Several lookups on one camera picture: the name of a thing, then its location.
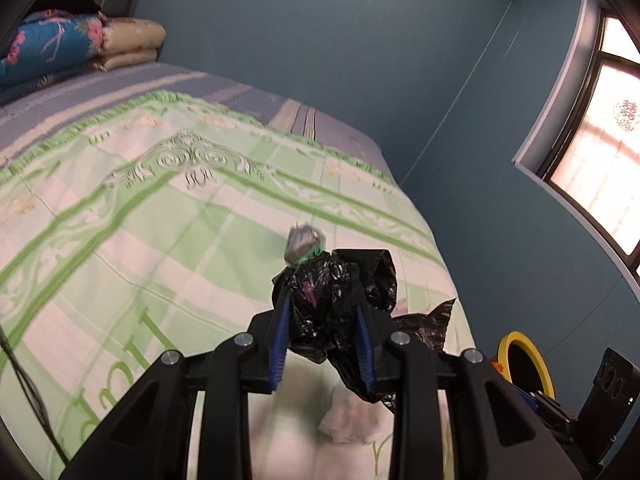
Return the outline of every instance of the black cable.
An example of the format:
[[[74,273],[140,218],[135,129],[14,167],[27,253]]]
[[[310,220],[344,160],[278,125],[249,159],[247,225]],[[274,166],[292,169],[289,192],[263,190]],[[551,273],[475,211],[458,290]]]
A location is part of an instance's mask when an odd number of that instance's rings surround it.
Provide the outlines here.
[[[12,368],[14,369],[15,376],[18,379],[18,383],[20,384],[20,388],[24,393],[24,396],[27,398],[27,402],[31,406],[34,415],[38,419],[44,433],[49,438],[51,445],[55,448],[57,454],[62,460],[63,464],[67,466],[69,464],[69,459],[66,456],[65,451],[60,446],[60,443],[56,439],[56,435],[54,434],[53,428],[51,427],[51,422],[49,420],[49,413],[47,413],[47,408],[44,405],[42,397],[33,383],[28,373],[22,368],[22,365],[18,362],[18,359],[14,355],[14,351],[9,344],[4,331],[2,330],[2,326],[0,326],[0,348],[9,358],[9,362],[11,363]]]

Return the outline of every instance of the window frame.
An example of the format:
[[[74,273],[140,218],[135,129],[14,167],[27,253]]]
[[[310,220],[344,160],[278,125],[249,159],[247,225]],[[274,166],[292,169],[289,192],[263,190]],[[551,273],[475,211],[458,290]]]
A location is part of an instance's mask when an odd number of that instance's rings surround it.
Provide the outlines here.
[[[616,251],[616,254],[629,269],[636,282],[640,284],[640,275],[638,274],[638,268],[640,267],[640,232],[638,234],[638,243],[631,252],[626,254],[622,250],[620,245],[614,240],[613,236],[585,209],[583,208],[572,196],[570,196],[564,189],[557,186],[551,181],[551,176],[562,161],[566,150],[574,140],[575,134],[580,128],[580,124],[584,119],[584,115],[589,107],[591,98],[596,89],[598,78],[600,76],[600,69],[604,65],[613,66],[617,69],[622,69],[627,73],[631,73],[640,78],[640,64],[626,59],[624,57],[610,54],[609,52],[602,52],[602,44],[604,41],[604,33],[606,28],[607,18],[618,17],[608,9],[602,9],[600,11],[600,20],[598,22],[598,33],[596,35],[596,41],[594,44],[593,53],[591,55],[591,61],[587,69],[587,73],[578,93],[578,97],[575,101],[574,107],[569,114],[564,127],[556,141],[553,143],[551,150],[545,157],[545,160],[540,165],[537,171],[537,176],[540,177],[548,186],[550,186],[555,192],[559,193],[571,206],[583,215],[591,225],[600,233],[600,235],[609,243],[609,245]]]

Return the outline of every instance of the black device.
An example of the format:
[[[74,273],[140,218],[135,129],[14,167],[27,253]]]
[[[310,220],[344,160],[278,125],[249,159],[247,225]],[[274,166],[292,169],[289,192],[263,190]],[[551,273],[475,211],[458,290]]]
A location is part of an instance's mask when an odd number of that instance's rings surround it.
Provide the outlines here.
[[[580,448],[577,417],[542,392],[532,392],[529,396],[533,400],[533,409],[536,415],[549,428],[558,444],[580,472],[583,480],[596,478],[602,471],[602,466],[589,460]]]
[[[60,480],[185,478],[193,410],[204,391],[198,478],[250,480],[247,394],[270,394],[284,368],[289,301],[257,314],[214,351],[163,353],[98,425]],[[577,480],[580,475],[524,400],[476,349],[456,357],[396,332],[358,307],[363,380],[396,392],[390,480],[443,478],[438,389],[447,393],[458,480]]]
[[[577,438],[590,462],[600,462],[615,442],[640,394],[640,370],[607,348],[577,422]]]
[[[625,443],[604,469],[598,480],[626,480],[638,478],[640,471],[640,422],[631,429]]]

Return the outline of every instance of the floral blanket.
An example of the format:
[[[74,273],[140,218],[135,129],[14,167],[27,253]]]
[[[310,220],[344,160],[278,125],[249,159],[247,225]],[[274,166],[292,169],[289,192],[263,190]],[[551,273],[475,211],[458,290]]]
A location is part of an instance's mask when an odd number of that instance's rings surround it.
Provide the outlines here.
[[[79,120],[0,170],[0,323],[68,455],[165,349],[207,351],[271,308],[289,228],[303,222],[328,250],[388,248],[401,310],[456,296],[428,225],[382,172],[184,94]],[[456,302],[445,349],[469,346]],[[279,390],[250,396],[255,478],[386,478],[388,434],[333,444],[318,430],[337,383],[330,365],[290,354]],[[57,478],[4,355],[0,413]]]
[[[27,16],[0,60],[0,89],[82,65],[102,44],[98,16],[72,16],[60,10]]]

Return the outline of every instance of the window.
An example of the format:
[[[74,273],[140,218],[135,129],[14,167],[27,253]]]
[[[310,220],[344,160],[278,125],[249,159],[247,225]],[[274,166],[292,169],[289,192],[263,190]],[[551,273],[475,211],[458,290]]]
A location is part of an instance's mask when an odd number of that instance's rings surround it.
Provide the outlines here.
[[[600,18],[588,77],[538,171],[580,210],[640,282],[640,54]]]

